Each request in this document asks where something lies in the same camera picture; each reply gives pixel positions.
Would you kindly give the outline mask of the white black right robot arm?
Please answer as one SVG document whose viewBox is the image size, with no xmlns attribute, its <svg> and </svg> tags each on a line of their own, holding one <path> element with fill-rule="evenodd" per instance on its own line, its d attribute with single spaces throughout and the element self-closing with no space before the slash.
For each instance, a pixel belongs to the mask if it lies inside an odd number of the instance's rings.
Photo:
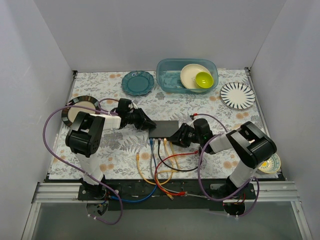
<svg viewBox="0 0 320 240">
<path fill-rule="evenodd" d="M 259 166 L 277 152 L 276 144 L 251 121 L 225 134 L 213 134 L 206 119 L 199 118 L 193 126 L 184 123 L 168 139 L 174 145 L 187 148 L 191 143 L 199 144 L 198 183 L 204 196 L 211 201 L 222 202 L 237 199 L 245 192 L 245 187 L 253 179 Z M 225 184 L 216 192 L 221 198 L 211 197 L 203 187 L 200 167 L 204 153 L 217 154 L 233 149 L 240 161 L 229 175 Z"/>
</svg>

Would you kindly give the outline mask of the black network switch box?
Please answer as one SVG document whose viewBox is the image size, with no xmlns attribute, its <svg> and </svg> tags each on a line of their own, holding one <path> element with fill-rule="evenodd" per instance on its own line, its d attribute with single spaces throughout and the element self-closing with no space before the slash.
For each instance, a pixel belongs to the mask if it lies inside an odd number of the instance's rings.
<svg viewBox="0 0 320 240">
<path fill-rule="evenodd" d="M 164 139 L 172 136 L 179 129 L 178 120 L 156 120 L 156 127 L 149 129 L 149 139 Z"/>
</svg>

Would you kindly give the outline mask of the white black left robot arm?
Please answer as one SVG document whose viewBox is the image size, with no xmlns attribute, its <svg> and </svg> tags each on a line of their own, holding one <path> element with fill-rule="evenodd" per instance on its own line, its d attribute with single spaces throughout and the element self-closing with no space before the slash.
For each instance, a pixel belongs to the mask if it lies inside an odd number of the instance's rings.
<svg viewBox="0 0 320 240">
<path fill-rule="evenodd" d="M 122 129 L 128 124 L 134 125 L 138 130 L 149 130 L 157 126 L 141 108 L 126 98 L 119 100 L 115 113 L 112 115 L 79 111 L 65 139 L 65 144 L 78 158 L 80 167 L 84 170 L 84 177 L 80 182 L 95 200 L 103 199 L 107 193 L 106 187 L 99 183 L 105 176 L 96 155 L 103 131 Z"/>
</svg>

